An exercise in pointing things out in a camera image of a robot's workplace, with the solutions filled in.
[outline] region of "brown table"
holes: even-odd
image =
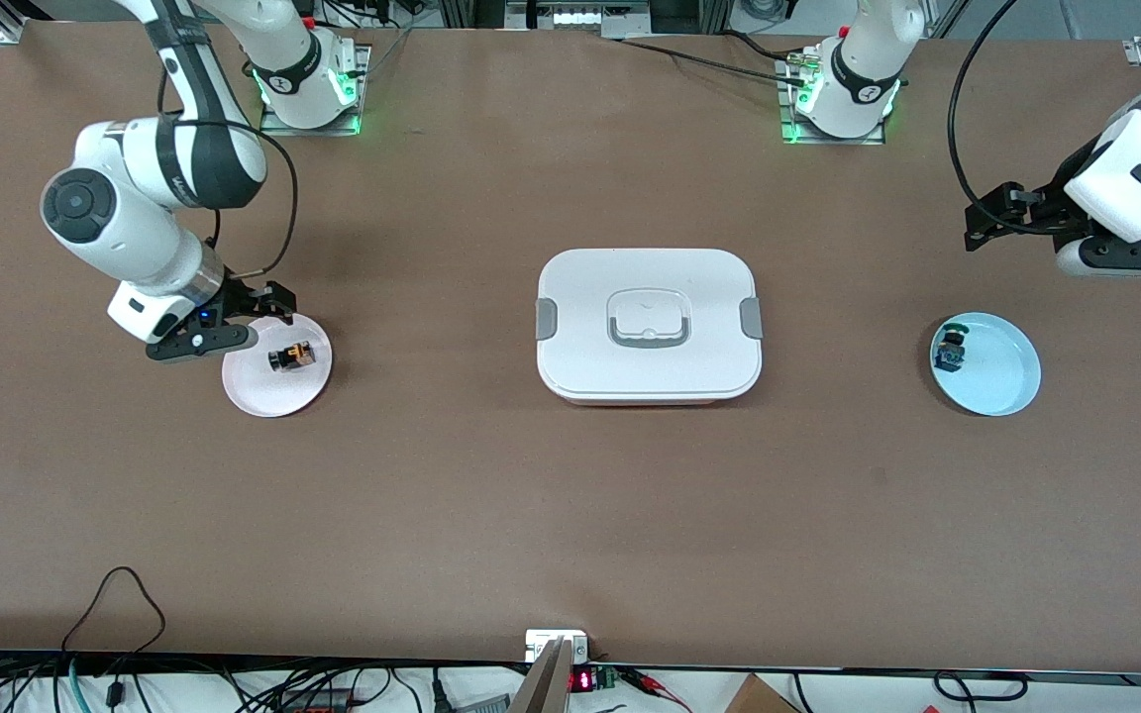
[[[128,564],[169,615],[157,649],[512,658],[527,626],[580,626],[647,663],[1141,672],[1141,282],[1066,278],[1039,238],[964,253],[942,130],[963,52],[920,46],[887,147],[799,147],[767,82],[580,33],[412,33],[362,136],[286,140],[302,220],[275,276],[340,360],[302,414],[258,420],[218,359],[146,360],[104,316],[113,281],[37,214],[80,127],[153,112],[144,32],[31,24],[0,49],[0,647],[57,646]],[[1045,180],[1140,87],[1111,41],[988,46],[971,179]],[[225,216],[236,269],[282,238],[268,162]],[[737,252],[753,391],[549,392],[536,276],[576,246]],[[1022,414],[929,383],[923,343],[965,310],[1036,341]],[[76,645],[151,622],[121,582]]]

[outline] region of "round plate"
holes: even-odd
[[[302,315],[294,315],[291,325],[276,317],[259,317],[249,327],[257,331],[258,343],[222,356],[222,388],[227,397],[245,414],[266,419],[302,410],[329,382],[332,371],[329,334]],[[291,372],[273,371],[267,354],[299,341],[311,343],[316,363]]]
[[[936,349],[946,325],[963,325],[963,368],[936,368]],[[1033,403],[1042,382],[1037,350],[1019,327],[985,311],[965,311],[945,321],[936,330],[931,351],[932,375],[942,391],[964,410],[982,416],[1009,416]]]

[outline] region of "blue cable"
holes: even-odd
[[[78,686],[78,659],[72,659],[68,663],[68,687],[73,690],[73,698],[78,699],[78,708],[82,710],[82,713],[91,713],[90,705],[87,705],[87,698],[82,696],[82,689]]]

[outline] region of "white lid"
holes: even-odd
[[[963,335],[963,363],[955,372],[936,366],[936,353],[948,331]],[[1042,382],[1041,360],[1028,334],[996,315],[964,311],[936,330],[932,375],[942,391],[964,410],[982,416],[1009,416],[1033,403]]]
[[[536,322],[540,378],[572,402],[714,402],[760,378],[755,283],[725,250],[567,250]]]
[[[222,354],[222,389],[227,397],[245,414],[267,419],[302,410],[329,383],[332,371],[329,334],[302,315],[294,315],[291,325],[276,317],[259,317],[249,327],[257,331],[258,343]],[[267,353],[288,349],[300,341],[311,343],[316,363],[293,371],[272,370]]]

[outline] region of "light blue plate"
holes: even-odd
[[[936,368],[936,349],[945,337],[942,325],[926,354],[936,383],[954,403],[982,416],[1009,416],[1033,403],[1042,383],[1042,365],[1027,334],[986,311],[964,311],[945,324],[970,330],[963,341],[963,368]]]

